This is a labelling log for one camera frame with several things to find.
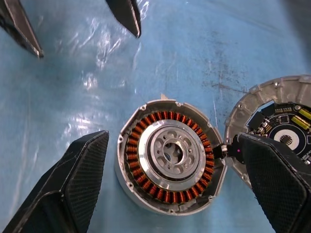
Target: screw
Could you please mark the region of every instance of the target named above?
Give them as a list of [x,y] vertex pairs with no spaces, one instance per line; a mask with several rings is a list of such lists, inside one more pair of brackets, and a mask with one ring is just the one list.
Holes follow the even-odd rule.
[[301,106],[300,106],[300,105],[296,105],[296,106],[294,107],[294,109],[295,109],[296,111],[299,111],[299,110],[301,109]]

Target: hole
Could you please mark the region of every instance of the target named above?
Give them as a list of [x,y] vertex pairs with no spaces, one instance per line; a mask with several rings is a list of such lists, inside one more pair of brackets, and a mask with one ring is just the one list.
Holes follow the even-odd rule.
[[175,143],[167,143],[164,145],[163,153],[167,161],[172,164],[178,164],[183,159],[183,152],[179,145]]

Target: blue surface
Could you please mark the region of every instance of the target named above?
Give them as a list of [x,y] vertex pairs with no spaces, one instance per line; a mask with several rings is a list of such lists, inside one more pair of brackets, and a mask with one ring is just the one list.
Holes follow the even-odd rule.
[[167,217],[138,208],[113,170],[117,137],[133,111],[161,93],[195,105],[223,134],[225,118],[251,86],[311,71],[310,8],[289,0],[139,0],[137,40],[104,0],[21,2],[45,58],[0,31],[0,231],[73,140],[107,129],[88,232],[274,232],[231,169],[203,212]]

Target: black chip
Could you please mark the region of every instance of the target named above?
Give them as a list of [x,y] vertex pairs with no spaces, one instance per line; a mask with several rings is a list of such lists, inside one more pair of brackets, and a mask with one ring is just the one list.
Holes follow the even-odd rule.
[[280,123],[281,124],[286,124],[286,123],[289,123],[289,122],[290,122],[290,119],[289,119],[288,115],[280,116]]
[[265,116],[261,114],[260,112],[256,112],[253,118],[249,121],[248,127],[252,130],[256,130],[260,127],[260,125],[263,123]]

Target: plastic sheet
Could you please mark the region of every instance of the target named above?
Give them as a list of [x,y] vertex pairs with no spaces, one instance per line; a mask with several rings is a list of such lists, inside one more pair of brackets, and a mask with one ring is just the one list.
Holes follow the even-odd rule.
[[132,203],[113,163],[121,127],[161,93],[195,105],[223,134],[248,88],[310,72],[310,45],[301,34],[307,29],[297,31],[284,1],[140,0],[138,40],[103,0],[21,2],[45,58],[0,31],[0,231],[73,140],[107,129],[102,189],[88,232],[273,232],[232,170],[208,209],[177,218]]

